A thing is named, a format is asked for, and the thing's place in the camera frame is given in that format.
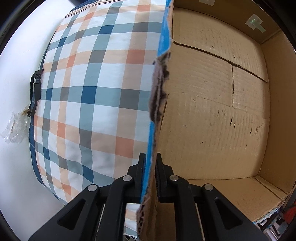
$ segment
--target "crumpled plastic wrapper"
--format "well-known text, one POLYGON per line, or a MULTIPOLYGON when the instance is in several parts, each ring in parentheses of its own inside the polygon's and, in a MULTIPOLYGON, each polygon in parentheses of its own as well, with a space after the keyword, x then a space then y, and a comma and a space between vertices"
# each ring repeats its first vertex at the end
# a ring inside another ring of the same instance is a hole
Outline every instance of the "crumpled plastic wrapper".
POLYGON ((27 114, 28 108, 17 114, 12 113, 6 129, 0 135, 5 142, 21 143, 24 137, 28 136, 30 122, 27 114))

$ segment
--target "checkered fabric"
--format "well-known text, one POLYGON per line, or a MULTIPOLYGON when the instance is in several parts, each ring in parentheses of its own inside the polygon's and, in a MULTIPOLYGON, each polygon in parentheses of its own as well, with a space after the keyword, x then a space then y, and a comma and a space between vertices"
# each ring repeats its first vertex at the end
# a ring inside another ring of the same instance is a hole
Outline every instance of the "checkered fabric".
MULTIPOLYGON (((57 28, 29 136, 38 180, 63 203, 126 175, 146 152, 165 2, 90 1, 57 28)), ((127 234, 136 235, 137 207, 128 205, 127 234)))

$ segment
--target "open cardboard box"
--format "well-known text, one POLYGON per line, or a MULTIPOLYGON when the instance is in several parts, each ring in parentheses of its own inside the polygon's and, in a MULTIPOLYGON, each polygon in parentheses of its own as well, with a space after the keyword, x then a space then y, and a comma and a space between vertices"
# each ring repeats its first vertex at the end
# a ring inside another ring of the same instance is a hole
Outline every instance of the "open cardboard box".
MULTIPOLYGON (((250 0, 174 5, 155 152, 176 175, 213 184, 258 222, 284 203, 296 181, 295 51, 250 0), (265 32, 245 24, 254 13, 265 32)), ((157 203, 156 213, 155 239, 174 240, 173 204, 157 203)))

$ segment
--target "round metal rivet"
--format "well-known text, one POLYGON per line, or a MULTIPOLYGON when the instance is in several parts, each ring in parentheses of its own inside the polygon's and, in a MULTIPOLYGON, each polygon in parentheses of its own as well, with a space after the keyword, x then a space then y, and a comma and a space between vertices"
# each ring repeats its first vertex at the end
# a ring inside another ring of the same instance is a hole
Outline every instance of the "round metal rivet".
POLYGON ((212 184, 207 183, 207 184, 205 185, 205 189, 208 190, 208 191, 212 191, 212 190, 214 189, 214 187, 213 187, 212 184))
POLYGON ((132 180, 133 178, 130 175, 125 175, 122 179, 124 181, 128 182, 128 181, 132 180))
POLYGON ((97 189, 97 186, 94 184, 91 184, 87 187, 87 190, 89 190, 90 192, 93 192, 97 189))
POLYGON ((171 175, 171 176, 170 176, 170 179, 171 179, 172 181, 177 181, 177 180, 179 179, 179 177, 178 177, 177 175, 171 175))

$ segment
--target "plaid fabric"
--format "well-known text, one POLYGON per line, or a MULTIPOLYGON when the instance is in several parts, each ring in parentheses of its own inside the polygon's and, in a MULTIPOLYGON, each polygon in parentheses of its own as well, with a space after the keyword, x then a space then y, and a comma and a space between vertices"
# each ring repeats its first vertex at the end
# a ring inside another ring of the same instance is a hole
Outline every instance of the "plaid fabric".
MULTIPOLYGON (((63 203, 92 183, 104 186, 126 175, 146 151, 165 2, 92 2, 75 8, 56 30, 30 149, 38 180, 63 203)), ((128 205, 126 229, 133 232, 135 212, 128 205)))

